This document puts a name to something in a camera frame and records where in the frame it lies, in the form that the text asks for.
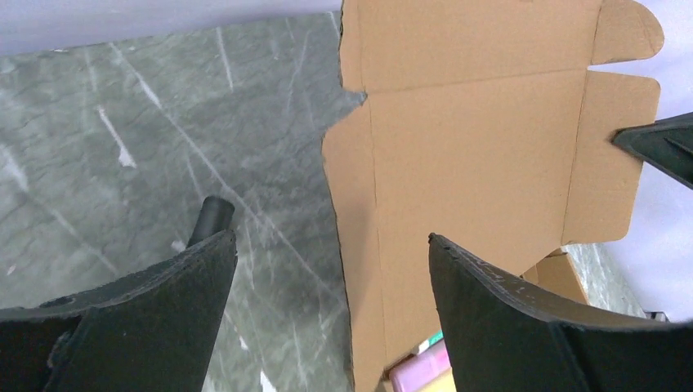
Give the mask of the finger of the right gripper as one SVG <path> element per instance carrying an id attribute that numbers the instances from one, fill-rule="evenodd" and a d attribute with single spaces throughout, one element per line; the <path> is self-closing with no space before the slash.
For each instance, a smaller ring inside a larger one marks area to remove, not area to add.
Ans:
<path id="1" fill-rule="evenodd" d="M 692 189 L 692 113 L 621 128 L 612 144 Z"/>

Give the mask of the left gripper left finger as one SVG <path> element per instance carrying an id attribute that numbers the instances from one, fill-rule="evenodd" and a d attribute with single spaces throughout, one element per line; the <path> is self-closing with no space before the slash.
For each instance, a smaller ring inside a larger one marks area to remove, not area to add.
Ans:
<path id="1" fill-rule="evenodd" d="M 224 230 L 103 286 L 2 310 L 2 390 L 200 391 L 236 264 Z"/>

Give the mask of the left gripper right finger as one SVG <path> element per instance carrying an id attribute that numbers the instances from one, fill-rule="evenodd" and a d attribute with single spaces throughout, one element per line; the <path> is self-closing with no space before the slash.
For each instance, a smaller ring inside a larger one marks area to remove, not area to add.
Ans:
<path id="1" fill-rule="evenodd" d="M 439 234 L 431 286 L 460 391 L 689 391 L 692 325 L 558 296 Z"/>

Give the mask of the pink marker pen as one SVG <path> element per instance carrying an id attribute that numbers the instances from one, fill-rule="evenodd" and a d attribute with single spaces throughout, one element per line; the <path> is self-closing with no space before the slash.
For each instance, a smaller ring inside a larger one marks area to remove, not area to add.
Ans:
<path id="1" fill-rule="evenodd" d="M 390 371 L 394 391 L 419 391 L 450 369 L 444 341 L 438 341 L 422 353 L 406 359 Z"/>

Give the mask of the brown cardboard box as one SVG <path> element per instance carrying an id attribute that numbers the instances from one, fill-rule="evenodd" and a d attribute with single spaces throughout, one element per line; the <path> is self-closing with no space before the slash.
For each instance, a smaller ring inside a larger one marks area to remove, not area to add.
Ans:
<path id="1" fill-rule="evenodd" d="M 655 56 L 634 1 L 346 1 L 324 170 L 351 316 L 354 387 L 439 330 L 427 238 L 523 274 L 560 247 L 622 239 L 641 163 L 611 144 L 660 87 L 598 65 Z"/>

